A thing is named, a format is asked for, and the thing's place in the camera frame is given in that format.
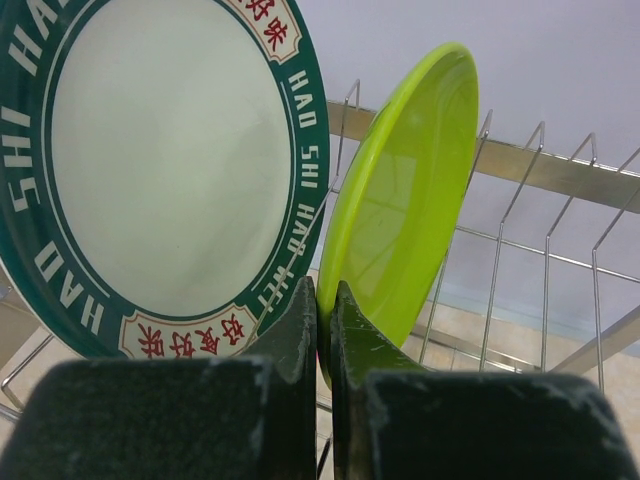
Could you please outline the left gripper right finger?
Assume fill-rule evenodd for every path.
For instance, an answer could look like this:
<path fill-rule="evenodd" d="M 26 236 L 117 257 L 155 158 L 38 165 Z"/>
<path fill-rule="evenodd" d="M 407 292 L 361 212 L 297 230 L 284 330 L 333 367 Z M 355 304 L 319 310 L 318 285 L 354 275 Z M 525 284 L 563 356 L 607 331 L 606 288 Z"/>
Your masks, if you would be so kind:
<path fill-rule="evenodd" d="M 341 283 L 330 320 L 338 479 L 635 479 L 610 404 L 567 374 L 431 371 Z"/>

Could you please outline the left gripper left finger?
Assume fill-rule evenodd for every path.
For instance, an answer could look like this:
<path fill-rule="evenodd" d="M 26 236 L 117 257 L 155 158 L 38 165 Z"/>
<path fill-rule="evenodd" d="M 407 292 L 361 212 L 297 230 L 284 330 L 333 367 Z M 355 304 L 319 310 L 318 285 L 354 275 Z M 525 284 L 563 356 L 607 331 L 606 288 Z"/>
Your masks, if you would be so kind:
<path fill-rule="evenodd" d="M 238 356 L 75 360 L 36 385 L 5 479 L 312 479 L 317 310 L 310 277 Z"/>

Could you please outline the lime green plate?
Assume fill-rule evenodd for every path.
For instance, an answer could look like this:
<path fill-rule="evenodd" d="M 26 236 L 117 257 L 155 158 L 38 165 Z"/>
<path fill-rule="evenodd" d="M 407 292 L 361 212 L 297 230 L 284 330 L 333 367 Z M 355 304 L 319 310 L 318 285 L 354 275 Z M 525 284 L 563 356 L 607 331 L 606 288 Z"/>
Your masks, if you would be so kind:
<path fill-rule="evenodd" d="M 318 356 L 330 374 L 340 284 L 393 345 L 409 336 L 454 234 L 471 174 L 479 80 L 464 45 L 427 53 L 360 141 L 337 195 L 317 283 Z"/>

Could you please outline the white plate green rim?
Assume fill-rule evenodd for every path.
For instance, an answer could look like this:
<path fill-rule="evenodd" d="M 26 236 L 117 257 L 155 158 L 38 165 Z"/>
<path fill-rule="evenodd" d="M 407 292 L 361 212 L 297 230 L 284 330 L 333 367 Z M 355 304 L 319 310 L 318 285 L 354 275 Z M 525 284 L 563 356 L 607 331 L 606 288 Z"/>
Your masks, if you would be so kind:
<path fill-rule="evenodd" d="M 82 356 L 244 352 L 311 264 L 329 147 L 294 1 L 1 5 L 1 263 Z"/>

